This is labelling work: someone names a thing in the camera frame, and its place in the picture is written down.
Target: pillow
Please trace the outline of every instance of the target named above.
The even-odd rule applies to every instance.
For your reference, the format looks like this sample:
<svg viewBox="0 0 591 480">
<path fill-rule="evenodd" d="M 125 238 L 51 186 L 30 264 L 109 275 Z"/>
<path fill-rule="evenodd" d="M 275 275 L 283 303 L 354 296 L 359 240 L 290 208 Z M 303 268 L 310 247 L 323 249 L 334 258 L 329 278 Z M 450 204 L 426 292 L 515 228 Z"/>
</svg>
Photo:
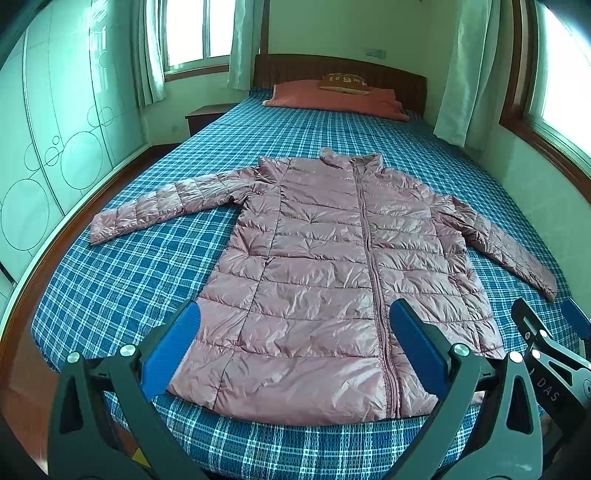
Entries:
<svg viewBox="0 0 591 480">
<path fill-rule="evenodd" d="M 408 122 L 394 90 L 369 87 L 367 95 L 351 95 L 319 88 L 320 80 L 296 80 L 273 87 L 273 97 L 264 106 L 308 108 L 335 112 L 363 113 Z"/>
<path fill-rule="evenodd" d="M 365 80 L 350 73 L 329 73 L 324 75 L 320 81 L 320 88 L 334 90 L 335 92 L 356 93 L 358 95 L 367 95 L 369 93 L 369 87 Z"/>
</svg>

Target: screw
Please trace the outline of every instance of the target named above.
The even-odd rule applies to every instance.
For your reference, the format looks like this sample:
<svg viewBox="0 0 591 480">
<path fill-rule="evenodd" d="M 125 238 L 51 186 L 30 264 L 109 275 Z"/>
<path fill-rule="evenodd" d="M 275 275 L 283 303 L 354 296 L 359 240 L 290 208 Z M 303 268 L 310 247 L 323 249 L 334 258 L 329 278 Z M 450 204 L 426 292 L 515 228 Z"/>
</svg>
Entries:
<svg viewBox="0 0 591 480">
<path fill-rule="evenodd" d="M 78 360 L 80 360 L 80 354 L 78 352 L 72 352 L 67 356 L 66 360 L 68 360 L 69 364 L 75 364 Z"/>
<path fill-rule="evenodd" d="M 519 352 L 511 352 L 509 353 L 509 358 L 511 361 L 515 362 L 516 364 L 520 364 L 523 361 L 523 357 Z"/>
<path fill-rule="evenodd" d="M 135 345 L 124 345 L 119 349 L 121 356 L 132 356 L 135 353 Z"/>
<path fill-rule="evenodd" d="M 468 356 L 470 354 L 470 349 L 463 343 L 456 343 L 453 346 L 453 351 L 459 356 Z"/>
</svg>

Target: wall socket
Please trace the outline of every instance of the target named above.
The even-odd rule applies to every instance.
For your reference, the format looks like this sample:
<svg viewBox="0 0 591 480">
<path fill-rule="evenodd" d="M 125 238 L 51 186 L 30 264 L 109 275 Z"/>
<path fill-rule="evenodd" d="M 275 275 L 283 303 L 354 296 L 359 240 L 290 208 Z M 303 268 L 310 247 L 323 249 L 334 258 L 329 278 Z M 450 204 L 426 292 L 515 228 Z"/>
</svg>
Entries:
<svg viewBox="0 0 591 480">
<path fill-rule="evenodd" d="M 386 51 L 381 50 L 380 48 L 366 48 L 365 49 L 365 56 L 375 57 L 377 59 L 383 60 L 386 58 Z"/>
</svg>

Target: blue pad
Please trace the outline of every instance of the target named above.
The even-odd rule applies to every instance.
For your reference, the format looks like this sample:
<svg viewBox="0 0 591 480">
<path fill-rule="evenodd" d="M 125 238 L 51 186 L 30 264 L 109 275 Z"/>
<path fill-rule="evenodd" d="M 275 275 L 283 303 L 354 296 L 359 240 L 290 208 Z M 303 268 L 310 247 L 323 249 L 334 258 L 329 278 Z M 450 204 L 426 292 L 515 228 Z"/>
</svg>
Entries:
<svg viewBox="0 0 591 480">
<path fill-rule="evenodd" d="M 568 298 L 562 302 L 560 311 L 581 340 L 591 339 L 591 322 L 573 299 Z"/>
<path fill-rule="evenodd" d="M 144 363 L 141 387 L 148 401 L 166 391 L 200 325 L 201 311 L 199 306 L 191 301 L 177 316 L 174 324 Z"/>
<path fill-rule="evenodd" d="M 390 328 L 398 339 L 404 354 L 413 366 L 423 388 L 440 400 L 448 391 L 447 363 L 427 336 L 424 328 L 435 329 L 434 334 L 443 334 L 435 325 L 421 322 L 410 306 L 401 300 L 390 307 Z"/>
</svg>

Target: bed sheet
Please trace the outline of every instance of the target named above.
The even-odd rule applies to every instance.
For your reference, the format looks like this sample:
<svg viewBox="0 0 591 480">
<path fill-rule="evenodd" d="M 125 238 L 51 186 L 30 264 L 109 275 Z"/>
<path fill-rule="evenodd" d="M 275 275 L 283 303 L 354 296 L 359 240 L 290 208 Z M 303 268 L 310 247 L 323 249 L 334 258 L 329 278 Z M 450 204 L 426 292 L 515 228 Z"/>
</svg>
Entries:
<svg viewBox="0 0 591 480">
<path fill-rule="evenodd" d="M 577 348 L 559 302 L 569 296 L 562 272 L 503 188 L 463 153 L 435 138 L 416 116 L 407 124 L 354 113 L 265 108 L 270 91 L 249 98 L 193 136 L 127 186 L 105 209 L 186 177 L 255 164 L 260 155 L 318 158 L 321 147 L 344 154 L 379 152 L 385 164 L 439 193 L 472 205 L 535 254 L 557 277 L 558 298 L 536 291 L 469 249 L 508 351 L 525 343 L 510 318 L 512 302 L 529 302 L 555 339 Z M 113 355 L 138 343 L 203 287 L 237 218 L 224 206 L 135 232 L 98 247 L 88 229 L 69 249 L 45 292 L 32 333 L 47 363 L 59 369 L 73 350 Z M 112 395 L 108 404 L 123 425 Z M 165 394 L 156 409 L 187 453 L 207 470 L 245 479 L 378 479 L 402 454 L 425 417 L 333 427 L 283 427 L 219 416 Z M 471 407 L 445 462 L 461 452 L 478 407 Z"/>
</svg>

